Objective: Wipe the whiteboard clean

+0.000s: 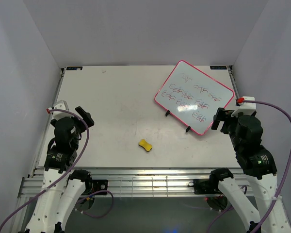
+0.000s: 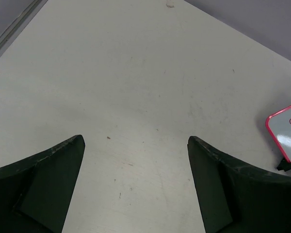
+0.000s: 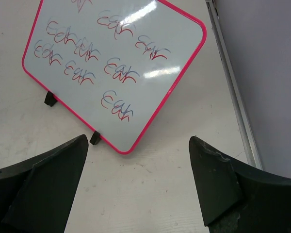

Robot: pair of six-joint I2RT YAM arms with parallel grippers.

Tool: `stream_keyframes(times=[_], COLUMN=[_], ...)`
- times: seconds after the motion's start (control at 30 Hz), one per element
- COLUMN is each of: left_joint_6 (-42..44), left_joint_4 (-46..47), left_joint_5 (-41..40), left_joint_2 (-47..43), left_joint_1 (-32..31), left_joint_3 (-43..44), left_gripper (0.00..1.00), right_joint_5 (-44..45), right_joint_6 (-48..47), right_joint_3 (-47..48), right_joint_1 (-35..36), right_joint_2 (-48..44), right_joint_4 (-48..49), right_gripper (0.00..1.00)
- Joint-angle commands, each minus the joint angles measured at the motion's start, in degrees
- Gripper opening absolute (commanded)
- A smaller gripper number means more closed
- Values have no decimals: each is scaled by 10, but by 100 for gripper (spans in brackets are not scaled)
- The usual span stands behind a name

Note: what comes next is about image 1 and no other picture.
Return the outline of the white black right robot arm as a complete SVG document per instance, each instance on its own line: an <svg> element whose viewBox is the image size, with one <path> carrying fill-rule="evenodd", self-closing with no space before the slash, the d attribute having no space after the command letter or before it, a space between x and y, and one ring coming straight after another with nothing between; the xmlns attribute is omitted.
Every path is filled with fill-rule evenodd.
<svg viewBox="0 0 291 233"><path fill-rule="evenodd" d="M221 132L229 135L236 159L253 191L256 206L238 187L228 168L210 174L210 189L226 196L241 218L247 233L291 233L283 202L276 195L277 169L272 154L261 144L263 128L255 111L246 115L218 108L212 130L223 122Z"/></svg>

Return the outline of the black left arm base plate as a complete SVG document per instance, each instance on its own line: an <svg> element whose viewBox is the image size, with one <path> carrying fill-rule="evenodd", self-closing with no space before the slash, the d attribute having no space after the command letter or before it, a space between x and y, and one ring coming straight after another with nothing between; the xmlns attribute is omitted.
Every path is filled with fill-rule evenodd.
<svg viewBox="0 0 291 233"><path fill-rule="evenodd" d="M89 195L94 192L102 191L97 195L107 195L106 190L108 190L108 180L95 180L91 179L89 184L86 186L86 190L83 193L84 195Z"/></svg>

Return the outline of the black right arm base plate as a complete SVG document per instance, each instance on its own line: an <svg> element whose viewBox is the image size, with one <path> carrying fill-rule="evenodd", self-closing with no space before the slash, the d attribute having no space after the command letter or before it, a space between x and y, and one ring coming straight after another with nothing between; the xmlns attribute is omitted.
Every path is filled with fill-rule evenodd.
<svg viewBox="0 0 291 233"><path fill-rule="evenodd" d="M189 188L194 189L194 194L222 194L218 189L215 189L209 179L193 179L188 183Z"/></svg>

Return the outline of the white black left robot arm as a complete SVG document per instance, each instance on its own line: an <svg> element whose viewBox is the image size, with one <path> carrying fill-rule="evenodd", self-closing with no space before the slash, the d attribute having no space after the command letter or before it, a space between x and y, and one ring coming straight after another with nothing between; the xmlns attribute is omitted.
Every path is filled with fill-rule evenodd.
<svg viewBox="0 0 291 233"><path fill-rule="evenodd" d="M43 184L27 233L63 233L80 195L93 189L90 173L73 167L84 153L77 152L82 133L89 133L95 123L82 107L75 110L72 113L61 103L47 109L53 115L54 137L48 143Z"/></svg>

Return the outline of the pink framed whiteboard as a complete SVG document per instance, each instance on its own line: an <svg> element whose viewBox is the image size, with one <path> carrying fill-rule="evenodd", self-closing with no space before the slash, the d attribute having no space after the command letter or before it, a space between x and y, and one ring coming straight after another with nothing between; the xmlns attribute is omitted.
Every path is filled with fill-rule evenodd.
<svg viewBox="0 0 291 233"><path fill-rule="evenodd" d="M155 102L194 133L204 135L218 108L234 91L186 61L179 61L154 97Z"/></svg>

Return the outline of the yellow black whiteboard eraser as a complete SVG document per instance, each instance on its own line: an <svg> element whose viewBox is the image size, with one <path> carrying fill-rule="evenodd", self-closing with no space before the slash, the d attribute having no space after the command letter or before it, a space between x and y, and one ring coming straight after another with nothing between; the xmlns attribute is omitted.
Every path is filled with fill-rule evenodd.
<svg viewBox="0 0 291 233"><path fill-rule="evenodd" d="M138 145L141 148L143 148L146 152L150 152L153 148L153 146L150 143L148 143L145 139L141 139Z"/></svg>

